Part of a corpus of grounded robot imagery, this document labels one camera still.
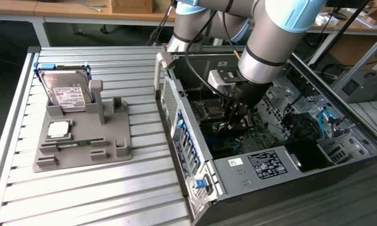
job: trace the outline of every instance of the hard drive label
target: hard drive label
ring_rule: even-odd
[[[81,87],[53,88],[61,108],[85,107]]]
[[[274,151],[251,154],[247,156],[259,179],[266,179],[287,173]]]

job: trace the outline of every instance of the blue cable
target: blue cable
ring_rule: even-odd
[[[319,130],[321,130],[321,133],[322,133],[322,139],[325,139],[323,126],[322,126],[322,114],[323,114],[323,113],[327,114],[327,117],[331,117],[333,119],[335,119],[335,117],[333,116],[333,114],[330,113],[329,110],[322,109],[322,110],[318,112],[317,121],[318,121]]]

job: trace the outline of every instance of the floor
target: floor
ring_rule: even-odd
[[[53,46],[141,46],[147,41],[154,27],[107,25],[109,34],[99,32],[99,24],[78,24],[83,34],[71,33],[70,24],[46,23],[49,38]],[[161,42],[167,42],[173,34],[173,28],[166,27],[159,37]],[[317,42],[321,36],[307,34],[298,44],[295,53],[305,59],[315,48],[306,44]],[[23,63],[25,52],[29,46],[38,46],[31,24],[27,22],[0,21],[0,135],[2,132],[11,97]]]

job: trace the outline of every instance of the aluminum profile table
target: aluminum profile table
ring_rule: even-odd
[[[27,53],[0,141],[0,225],[189,225],[153,97],[159,47],[42,48]],[[91,67],[102,99],[129,105],[129,161],[33,173],[46,95],[33,63]]]

